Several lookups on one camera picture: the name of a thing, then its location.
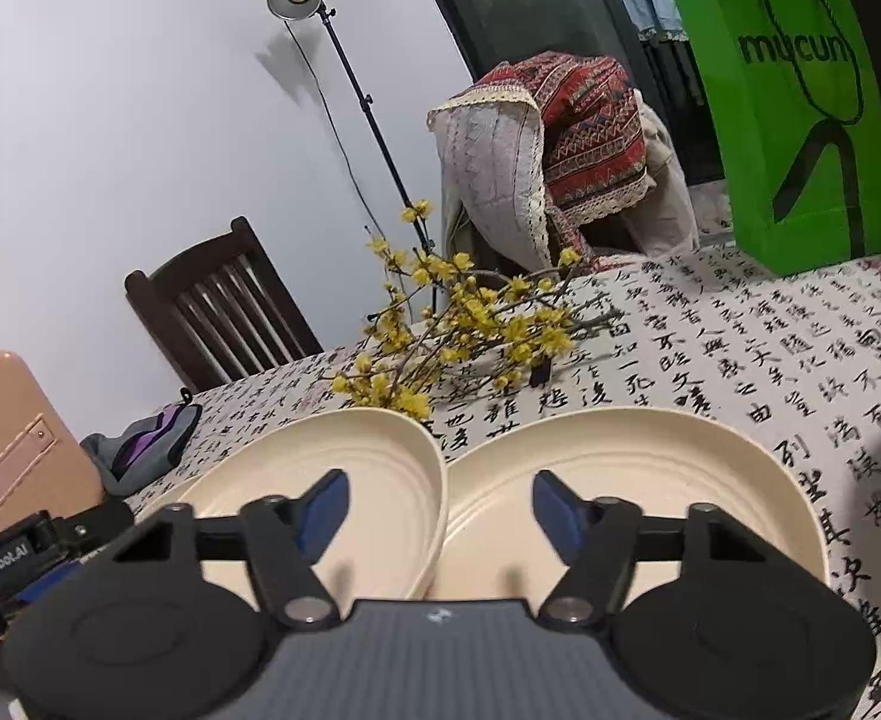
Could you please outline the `cream plate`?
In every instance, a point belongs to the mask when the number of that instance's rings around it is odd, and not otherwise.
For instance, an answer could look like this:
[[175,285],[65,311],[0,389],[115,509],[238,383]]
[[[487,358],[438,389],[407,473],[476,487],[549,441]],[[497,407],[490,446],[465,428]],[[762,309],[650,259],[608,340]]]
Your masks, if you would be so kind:
[[228,517],[269,499],[303,505],[299,548],[338,608],[356,600],[419,600],[434,578],[449,516],[447,468],[419,422],[349,408],[281,427],[144,505]]
[[623,406],[541,419],[457,458],[431,598],[545,601],[566,567],[534,520],[541,470],[584,499],[620,497],[655,517],[718,505],[814,577],[829,577],[813,507],[769,450],[686,411]]

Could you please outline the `pink small suitcase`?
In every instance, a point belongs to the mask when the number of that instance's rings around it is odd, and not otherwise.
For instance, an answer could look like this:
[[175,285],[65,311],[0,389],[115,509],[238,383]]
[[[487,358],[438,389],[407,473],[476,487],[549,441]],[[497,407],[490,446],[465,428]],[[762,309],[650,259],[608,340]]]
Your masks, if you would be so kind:
[[0,532],[45,511],[70,517],[104,488],[24,359],[0,351]]

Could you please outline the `grey purple cloth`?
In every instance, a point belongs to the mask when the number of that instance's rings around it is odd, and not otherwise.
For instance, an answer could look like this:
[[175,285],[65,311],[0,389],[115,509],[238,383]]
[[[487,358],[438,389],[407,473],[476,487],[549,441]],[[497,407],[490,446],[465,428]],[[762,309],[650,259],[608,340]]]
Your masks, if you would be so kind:
[[138,419],[120,434],[93,433],[81,440],[81,449],[99,473],[105,494],[127,499],[177,468],[195,434],[203,405],[188,388],[157,415]]

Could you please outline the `dark wooden chair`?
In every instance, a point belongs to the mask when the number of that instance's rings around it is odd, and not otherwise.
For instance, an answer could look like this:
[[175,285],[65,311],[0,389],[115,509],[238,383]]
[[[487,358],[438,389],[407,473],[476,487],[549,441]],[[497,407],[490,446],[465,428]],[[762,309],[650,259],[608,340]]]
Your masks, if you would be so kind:
[[323,351],[243,216],[150,275],[131,271],[125,293],[195,394]]

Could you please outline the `yellow flower branch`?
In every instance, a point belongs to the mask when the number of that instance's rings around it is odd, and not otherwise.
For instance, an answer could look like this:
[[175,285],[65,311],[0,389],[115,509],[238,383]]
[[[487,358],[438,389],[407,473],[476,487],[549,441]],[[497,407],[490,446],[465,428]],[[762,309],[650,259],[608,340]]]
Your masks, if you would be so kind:
[[370,232],[367,249],[383,270],[387,304],[365,317],[351,358],[321,380],[347,406],[419,422],[442,403],[552,385],[585,341],[623,316],[599,299],[577,298],[575,289],[637,262],[591,257],[569,242],[545,268],[505,275],[463,250],[442,254],[429,241],[403,249]]

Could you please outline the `calligraphy print tablecloth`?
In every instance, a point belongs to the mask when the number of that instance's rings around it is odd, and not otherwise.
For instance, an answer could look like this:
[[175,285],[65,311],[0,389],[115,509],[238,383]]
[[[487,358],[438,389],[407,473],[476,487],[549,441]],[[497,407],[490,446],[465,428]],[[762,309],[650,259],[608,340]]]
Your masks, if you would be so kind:
[[865,619],[878,661],[858,715],[881,718],[881,255],[776,278],[733,249],[588,278],[623,316],[546,388],[442,403],[450,465],[486,440],[596,408],[686,411],[782,463],[816,514],[827,583]]

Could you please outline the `patterned blanket on chair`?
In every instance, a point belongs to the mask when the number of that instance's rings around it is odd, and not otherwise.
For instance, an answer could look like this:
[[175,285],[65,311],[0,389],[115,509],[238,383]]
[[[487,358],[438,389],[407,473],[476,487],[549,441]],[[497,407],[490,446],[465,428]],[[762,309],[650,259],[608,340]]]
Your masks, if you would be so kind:
[[427,128],[445,255],[533,273],[564,249],[601,270],[699,247],[668,128],[612,57],[502,62],[429,110]]

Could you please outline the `green paper bag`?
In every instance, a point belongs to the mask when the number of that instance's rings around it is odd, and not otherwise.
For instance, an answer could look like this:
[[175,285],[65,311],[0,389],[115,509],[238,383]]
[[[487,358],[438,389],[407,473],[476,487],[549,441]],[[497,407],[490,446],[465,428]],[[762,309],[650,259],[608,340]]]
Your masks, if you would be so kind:
[[881,254],[881,96],[850,0],[676,0],[739,249],[777,275]]

